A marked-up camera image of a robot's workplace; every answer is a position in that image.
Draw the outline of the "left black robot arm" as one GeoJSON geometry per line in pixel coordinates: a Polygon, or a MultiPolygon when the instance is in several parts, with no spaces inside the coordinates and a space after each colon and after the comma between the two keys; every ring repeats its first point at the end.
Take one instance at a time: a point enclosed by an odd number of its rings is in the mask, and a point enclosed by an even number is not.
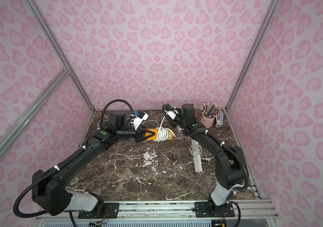
{"type": "Polygon", "coordinates": [[[121,112],[112,112],[108,121],[102,120],[92,136],[83,146],[71,154],[64,161],[47,171],[38,170],[32,177],[32,183],[15,200],[13,212],[20,218],[32,218],[44,214],[56,216],[62,212],[79,211],[85,216],[107,216],[104,200],[96,194],[81,194],[66,189],[71,180],[81,172],[91,161],[107,151],[119,140],[134,139],[136,142],[147,140],[144,135],[148,130],[141,127],[141,123],[148,118],[143,111],[129,108],[132,115],[127,117],[121,112]],[[33,202],[43,210],[36,213],[20,211],[20,202],[31,193],[33,202]]]}

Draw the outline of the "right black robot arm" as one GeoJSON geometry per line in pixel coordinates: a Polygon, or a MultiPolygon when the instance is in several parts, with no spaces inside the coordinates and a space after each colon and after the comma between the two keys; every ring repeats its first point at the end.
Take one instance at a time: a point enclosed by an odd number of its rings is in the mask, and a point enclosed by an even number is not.
{"type": "Polygon", "coordinates": [[[197,121],[192,104],[184,104],[181,108],[164,104],[162,111],[171,125],[180,127],[183,135],[197,141],[214,156],[217,184],[209,196],[214,207],[227,204],[237,191],[248,188],[249,172],[242,149],[228,146],[209,132],[204,123],[197,121]]]}

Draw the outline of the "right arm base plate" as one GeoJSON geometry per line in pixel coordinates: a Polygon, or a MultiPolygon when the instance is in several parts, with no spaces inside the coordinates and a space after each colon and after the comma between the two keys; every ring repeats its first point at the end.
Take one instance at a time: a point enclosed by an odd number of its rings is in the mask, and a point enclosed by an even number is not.
{"type": "Polygon", "coordinates": [[[195,202],[194,206],[195,207],[192,209],[192,211],[195,212],[197,218],[235,217],[235,212],[230,203],[216,206],[212,201],[200,201],[195,202]]]}

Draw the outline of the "white power strip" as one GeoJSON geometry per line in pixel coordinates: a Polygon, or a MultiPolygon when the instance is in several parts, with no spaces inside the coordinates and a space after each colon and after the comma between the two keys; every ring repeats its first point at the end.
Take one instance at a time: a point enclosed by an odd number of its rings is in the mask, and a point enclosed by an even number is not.
{"type": "Polygon", "coordinates": [[[202,161],[201,161],[202,147],[195,140],[191,141],[190,154],[193,156],[195,172],[202,173],[203,172],[202,161]]]}

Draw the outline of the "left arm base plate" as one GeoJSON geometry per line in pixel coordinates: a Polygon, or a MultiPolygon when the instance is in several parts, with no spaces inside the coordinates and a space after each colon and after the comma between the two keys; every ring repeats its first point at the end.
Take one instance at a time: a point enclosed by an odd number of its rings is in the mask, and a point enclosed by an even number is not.
{"type": "Polygon", "coordinates": [[[119,212],[119,203],[99,202],[92,211],[81,211],[78,219],[115,219],[119,212]]]}

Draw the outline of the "orange power strip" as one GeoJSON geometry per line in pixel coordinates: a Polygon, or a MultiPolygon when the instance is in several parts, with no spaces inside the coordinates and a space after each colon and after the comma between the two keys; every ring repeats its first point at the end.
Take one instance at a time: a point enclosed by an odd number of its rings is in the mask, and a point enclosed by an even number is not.
{"type": "Polygon", "coordinates": [[[174,132],[169,128],[159,127],[156,129],[148,129],[148,130],[151,131],[150,138],[148,139],[148,141],[161,142],[161,141],[171,140],[175,137],[174,132]]]}

